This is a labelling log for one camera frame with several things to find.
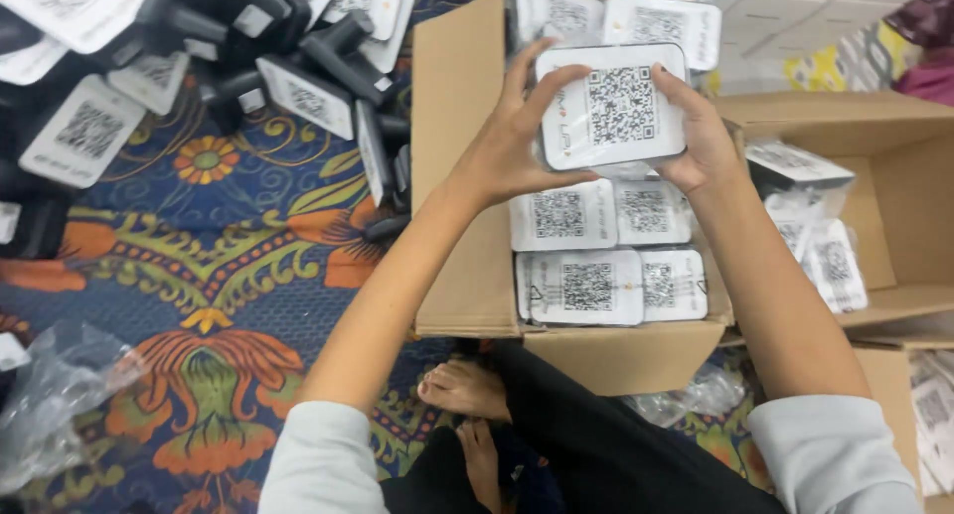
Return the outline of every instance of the light gray shirt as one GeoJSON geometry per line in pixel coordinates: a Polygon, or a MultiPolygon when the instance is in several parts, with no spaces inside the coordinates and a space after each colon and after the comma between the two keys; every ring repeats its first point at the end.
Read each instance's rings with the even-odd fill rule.
{"type": "MultiPolygon", "coordinates": [[[[922,514],[915,482],[874,400],[810,396],[773,400],[749,428],[792,514],[922,514]]],[[[363,413],[304,402],[288,413],[259,514],[386,514],[363,413]]]]}

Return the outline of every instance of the patterned rug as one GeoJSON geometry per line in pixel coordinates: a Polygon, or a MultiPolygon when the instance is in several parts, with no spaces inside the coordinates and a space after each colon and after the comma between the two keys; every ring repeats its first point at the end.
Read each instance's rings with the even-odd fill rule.
{"type": "MultiPolygon", "coordinates": [[[[417,0],[412,23],[468,1],[417,0]]],[[[395,73],[404,115],[410,69],[402,58],[395,73]]],[[[255,512],[292,394],[384,253],[359,233],[379,217],[354,143],[275,108],[223,138],[187,80],[174,111],[148,116],[73,210],[59,259],[0,263],[0,331],[82,319],[151,367],[76,420],[91,460],[29,484],[31,511],[145,500],[163,514],[255,512]]],[[[453,418],[411,396],[452,344],[410,340],[400,353],[372,421],[380,478],[406,472],[427,433],[453,418]]],[[[740,351],[711,362],[749,369],[740,351]]],[[[674,428],[769,488],[746,423],[756,391],[722,417],[674,428]]],[[[547,478],[546,462],[534,465],[528,490],[547,478]]],[[[547,499],[528,510],[559,511],[547,499]]]]}

